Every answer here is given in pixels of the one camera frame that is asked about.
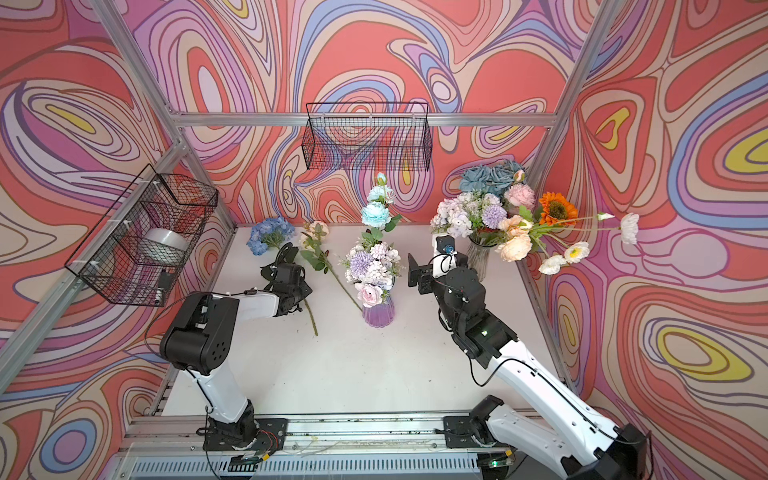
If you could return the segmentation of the orange gerbera flower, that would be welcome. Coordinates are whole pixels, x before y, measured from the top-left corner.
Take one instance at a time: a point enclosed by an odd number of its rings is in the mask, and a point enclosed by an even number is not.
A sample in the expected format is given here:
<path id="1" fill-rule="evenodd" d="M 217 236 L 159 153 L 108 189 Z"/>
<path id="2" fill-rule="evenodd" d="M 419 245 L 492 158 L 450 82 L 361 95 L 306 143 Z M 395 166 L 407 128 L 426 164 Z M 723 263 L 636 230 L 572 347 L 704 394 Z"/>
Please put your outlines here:
<path id="1" fill-rule="evenodd" d="M 578 219 L 578 209 L 561 193 L 546 192 L 539 199 L 539 224 L 565 227 Z"/>

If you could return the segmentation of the cream white flower spray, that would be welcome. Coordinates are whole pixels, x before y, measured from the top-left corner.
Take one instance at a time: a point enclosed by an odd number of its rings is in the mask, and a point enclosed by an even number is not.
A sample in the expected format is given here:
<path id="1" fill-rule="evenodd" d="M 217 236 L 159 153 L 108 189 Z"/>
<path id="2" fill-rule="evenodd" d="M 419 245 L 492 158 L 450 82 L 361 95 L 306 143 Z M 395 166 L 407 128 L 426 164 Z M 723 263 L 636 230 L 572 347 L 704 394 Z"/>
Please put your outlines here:
<path id="1" fill-rule="evenodd" d="M 532 211 L 521 207 L 517 214 L 500 223 L 502 238 L 495 251 L 506 262 L 519 262 L 533 253 L 541 253 L 543 259 L 539 263 L 539 273 L 554 276 L 566 267 L 581 263 L 591 254 L 592 247 L 587 240 L 568 242 L 565 239 L 566 234 L 588 232 L 586 227 L 577 226 L 582 220 L 598 224 L 613 221 L 613 226 L 598 226 L 595 232 L 617 233 L 623 244 L 637 244 L 640 216 L 635 213 L 617 217 L 600 212 L 592 216 L 541 224 L 535 220 Z"/>

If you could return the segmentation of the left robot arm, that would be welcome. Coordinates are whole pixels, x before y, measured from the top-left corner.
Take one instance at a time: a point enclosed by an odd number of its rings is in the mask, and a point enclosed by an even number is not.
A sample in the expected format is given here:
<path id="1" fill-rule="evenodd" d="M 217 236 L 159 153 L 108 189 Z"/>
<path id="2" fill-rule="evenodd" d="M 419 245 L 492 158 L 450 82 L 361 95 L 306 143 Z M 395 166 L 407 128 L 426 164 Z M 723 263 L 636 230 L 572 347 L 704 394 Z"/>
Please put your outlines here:
<path id="1" fill-rule="evenodd" d="M 305 269 L 295 263 L 273 263 L 262 272 L 268 280 L 263 289 L 188 295 L 160 343 L 160 357 L 187 374 L 205 400 L 205 425 L 198 434 L 206 451 L 263 448 L 270 454 L 282 448 L 277 434 L 259 425 L 227 359 L 238 322 L 296 312 L 312 289 Z"/>

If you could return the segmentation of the pink peony flower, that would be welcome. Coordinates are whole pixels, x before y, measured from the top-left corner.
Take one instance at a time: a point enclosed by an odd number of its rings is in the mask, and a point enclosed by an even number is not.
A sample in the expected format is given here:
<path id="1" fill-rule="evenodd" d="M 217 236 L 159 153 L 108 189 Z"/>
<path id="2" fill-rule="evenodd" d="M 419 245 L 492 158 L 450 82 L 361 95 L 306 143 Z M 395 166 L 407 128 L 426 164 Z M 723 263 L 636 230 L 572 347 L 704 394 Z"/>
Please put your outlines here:
<path id="1" fill-rule="evenodd" d="M 513 177 L 514 181 L 504 192 L 505 200 L 514 207 L 524 206 L 528 210 L 533 210 L 536 204 L 536 193 L 526 183 L 526 174 L 524 170 L 518 170 Z"/>

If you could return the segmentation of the blue hydrangea flower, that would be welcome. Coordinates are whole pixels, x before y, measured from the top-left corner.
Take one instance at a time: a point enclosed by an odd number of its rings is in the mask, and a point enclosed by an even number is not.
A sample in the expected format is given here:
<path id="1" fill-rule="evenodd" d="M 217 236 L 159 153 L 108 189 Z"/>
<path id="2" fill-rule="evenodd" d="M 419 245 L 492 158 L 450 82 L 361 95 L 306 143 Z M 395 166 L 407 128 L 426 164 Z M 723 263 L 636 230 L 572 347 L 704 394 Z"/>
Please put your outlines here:
<path id="1" fill-rule="evenodd" d="M 268 218 L 251 228 L 247 246 L 255 256 L 265 254 L 270 249 L 275 249 L 275 257 L 269 264 L 298 264 L 296 258 L 299 254 L 299 247 L 291 241 L 294 234 L 295 227 L 284 218 Z M 296 312 L 302 312 L 304 310 L 303 306 L 308 306 L 306 299 L 300 303 L 300 306 L 302 310 Z"/>

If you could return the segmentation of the lilac pink hydrangea stem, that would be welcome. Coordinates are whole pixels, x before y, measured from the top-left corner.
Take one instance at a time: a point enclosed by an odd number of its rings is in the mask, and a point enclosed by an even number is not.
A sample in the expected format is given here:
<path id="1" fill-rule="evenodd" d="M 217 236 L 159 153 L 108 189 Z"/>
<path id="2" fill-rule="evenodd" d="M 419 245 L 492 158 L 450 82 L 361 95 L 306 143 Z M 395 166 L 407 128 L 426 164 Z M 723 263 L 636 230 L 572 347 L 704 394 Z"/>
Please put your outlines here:
<path id="1" fill-rule="evenodd" d="M 430 227 L 433 234 L 468 238 L 480 246 L 493 246 L 503 240 L 500 226 L 507 218 L 508 212 L 498 196 L 463 192 L 438 204 Z"/>

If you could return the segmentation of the clear glass vase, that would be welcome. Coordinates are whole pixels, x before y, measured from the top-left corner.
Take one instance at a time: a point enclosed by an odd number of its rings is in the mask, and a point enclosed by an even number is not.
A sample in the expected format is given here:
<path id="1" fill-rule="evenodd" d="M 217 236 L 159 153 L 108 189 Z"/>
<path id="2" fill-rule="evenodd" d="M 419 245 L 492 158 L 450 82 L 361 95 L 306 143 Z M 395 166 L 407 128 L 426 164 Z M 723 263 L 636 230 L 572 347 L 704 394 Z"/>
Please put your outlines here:
<path id="1" fill-rule="evenodd" d="M 481 245 L 478 241 L 470 240 L 467 250 L 468 267 L 475 270 L 480 282 L 485 280 L 489 254 L 492 249 L 492 246 Z"/>

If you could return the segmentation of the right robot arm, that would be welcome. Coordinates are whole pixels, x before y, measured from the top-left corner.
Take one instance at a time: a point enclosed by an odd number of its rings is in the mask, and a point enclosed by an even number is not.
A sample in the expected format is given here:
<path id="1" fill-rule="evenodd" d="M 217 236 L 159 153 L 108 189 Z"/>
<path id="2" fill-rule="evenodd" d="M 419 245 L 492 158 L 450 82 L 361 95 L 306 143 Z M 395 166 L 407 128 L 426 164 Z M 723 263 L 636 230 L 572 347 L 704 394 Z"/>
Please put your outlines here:
<path id="1" fill-rule="evenodd" d="M 408 284 L 431 294 L 438 319 L 470 365 L 513 388 L 543 419 L 539 424 L 489 395 L 468 416 L 475 443 L 505 444 L 561 479 L 648 479 L 651 438 L 617 425 L 587 405 L 546 369 L 518 335 L 486 306 L 486 290 L 466 257 L 408 260 Z"/>

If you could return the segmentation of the purple glass vase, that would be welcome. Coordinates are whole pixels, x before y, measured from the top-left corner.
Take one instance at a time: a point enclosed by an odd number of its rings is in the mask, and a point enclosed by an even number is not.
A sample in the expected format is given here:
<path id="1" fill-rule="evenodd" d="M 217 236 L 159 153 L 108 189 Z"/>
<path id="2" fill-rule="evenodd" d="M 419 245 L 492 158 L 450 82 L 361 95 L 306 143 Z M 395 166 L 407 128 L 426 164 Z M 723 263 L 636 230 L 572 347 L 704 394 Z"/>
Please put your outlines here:
<path id="1" fill-rule="evenodd" d="M 374 328 L 387 327 L 393 322 L 395 314 L 395 305 L 391 296 L 385 297 L 377 305 L 364 306 L 362 313 L 365 323 Z"/>

